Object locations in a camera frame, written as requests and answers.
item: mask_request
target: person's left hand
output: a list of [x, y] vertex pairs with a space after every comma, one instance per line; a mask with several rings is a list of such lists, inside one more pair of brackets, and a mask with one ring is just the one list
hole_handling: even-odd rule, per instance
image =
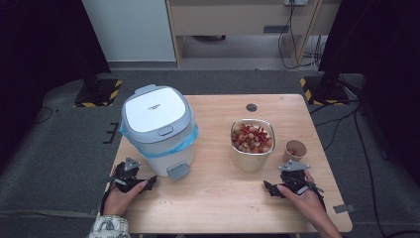
[[148, 181], [144, 180], [126, 193], [120, 191], [117, 187], [112, 188], [105, 201], [102, 215], [122, 216], [126, 212], [134, 197], [139, 194], [146, 184], [148, 184]]

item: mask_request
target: sleeve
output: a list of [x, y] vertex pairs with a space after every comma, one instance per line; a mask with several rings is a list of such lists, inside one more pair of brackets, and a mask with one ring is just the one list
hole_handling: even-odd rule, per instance
[[87, 238], [130, 238], [129, 223], [120, 216], [98, 216]]

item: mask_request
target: black dot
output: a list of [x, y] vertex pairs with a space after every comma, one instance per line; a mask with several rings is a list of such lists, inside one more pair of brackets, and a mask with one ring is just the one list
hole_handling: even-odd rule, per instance
[[251, 111], [251, 112], [255, 112], [257, 111], [257, 106], [254, 103], [250, 103], [247, 105], [247, 110]]

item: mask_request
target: hand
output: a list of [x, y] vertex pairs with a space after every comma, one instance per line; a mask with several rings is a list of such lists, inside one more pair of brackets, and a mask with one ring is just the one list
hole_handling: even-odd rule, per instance
[[[314, 182], [314, 178], [309, 172], [304, 172], [306, 180]], [[301, 195], [297, 195], [286, 186], [278, 184], [277, 188], [294, 204], [302, 215], [311, 221], [321, 237], [342, 237], [336, 225], [334, 225], [327, 212], [324, 210], [324, 207], [318, 199], [318, 195], [314, 191], [307, 189]]]
[[105, 201], [102, 215], [122, 216], [126, 212], [134, 197], [139, 194], [146, 184], [148, 184], [147, 180], [139, 182], [126, 193], [120, 191], [120, 189], [116, 187], [112, 188]]

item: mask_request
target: power outlet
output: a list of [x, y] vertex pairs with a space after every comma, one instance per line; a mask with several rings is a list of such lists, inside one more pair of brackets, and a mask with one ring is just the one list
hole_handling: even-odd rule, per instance
[[293, 3], [294, 6], [306, 6], [308, 5], [308, 0], [284, 0], [284, 5], [291, 6]]

